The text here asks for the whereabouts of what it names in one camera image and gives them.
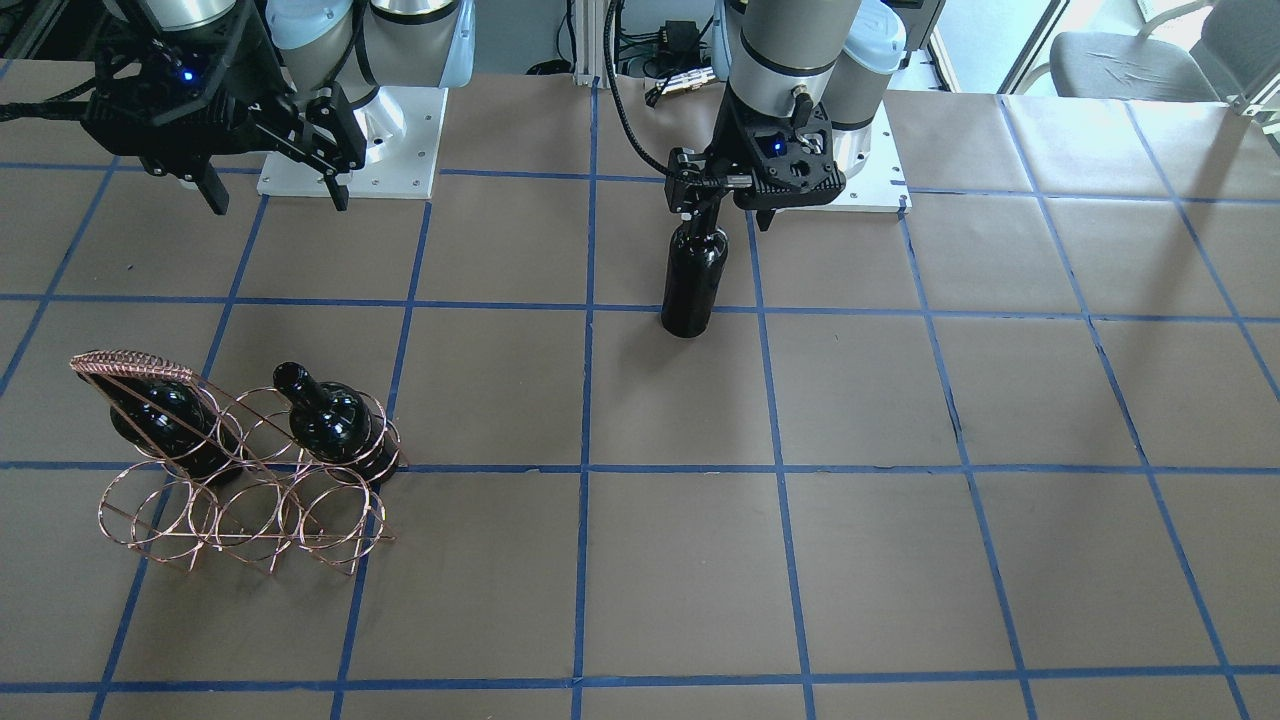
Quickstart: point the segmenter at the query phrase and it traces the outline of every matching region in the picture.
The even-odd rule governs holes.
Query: chair backrest
[[[1192,55],[1224,95],[1239,92],[1263,73],[1275,73],[1280,63],[1280,0],[1219,0]],[[1226,87],[1221,87],[1224,81],[1229,81]]]

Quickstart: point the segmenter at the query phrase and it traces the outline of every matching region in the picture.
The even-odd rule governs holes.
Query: white mounting plate
[[[851,168],[856,159],[849,155],[855,152],[852,143],[836,147],[836,165]],[[897,143],[893,141],[893,131],[888,126],[888,115],[884,105],[881,105],[872,120],[872,149],[867,154],[867,164],[856,176],[849,178],[849,184],[840,197],[829,205],[815,205],[810,208],[794,208],[794,210],[826,210],[846,213],[897,213],[902,202],[906,209],[911,209],[911,193],[906,191],[906,178],[902,176],[902,161],[897,156]]]
[[[435,159],[444,127],[448,90],[442,87],[383,87],[404,111],[406,135],[393,152],[351,173],[347,186],[352,197],[430,200],[435,181]],[[257,178],[259,195],[288,197],[329,197],[320,173],[271,152]]]

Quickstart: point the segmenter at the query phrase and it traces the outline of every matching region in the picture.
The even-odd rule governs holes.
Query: chair seat
[[[1149,37],[1064,32],[1050,49],[1050,74],[1064,97],[1219,100],[1189,53]]]

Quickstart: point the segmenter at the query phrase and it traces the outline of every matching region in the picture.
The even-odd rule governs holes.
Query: copper wire rack
[[[366,443],[370,450],[349,462],[323,462],[285,429],[289,405],[274,388],[233,396],[189,368],[132,350],[86,352],[74,356],[70,366],[141,402],[147,400],[122,379],[180,383],[216,420],[211,430],[201,430],[172,416],[202,438],[182,456],[138,447],[146,460],[115,475],[99,502],[99,527],[111,541],[183,573],[195,570],[212,550],[271,575],[284,552],[296,548],[353,575],[361,557],[396,539],[378,486],[403,459],[399,433],[378,398],[360,393],[372,432],[392,442],[387,447],[394,452],[385,470],[366,479],[355,468],[380,452],[383,442]],[[122,410],[100,387],[99,392]],[[128,414],[120,411],[120,416],[146,437]],[[220,447],[227,461],[205,477],[192,477],[179,461],[207,443]]]

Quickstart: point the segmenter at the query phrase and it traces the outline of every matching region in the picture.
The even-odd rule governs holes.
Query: gray chair
[[[1190,53],[1151,37],[1160,24],[1204,6],[1213,9]],[[1225,100],[1253,115],[1280,87],[1280,0],[1197,0],[1152,18],[1134,37],[1064,32],[1048,65],[1066,97]]]

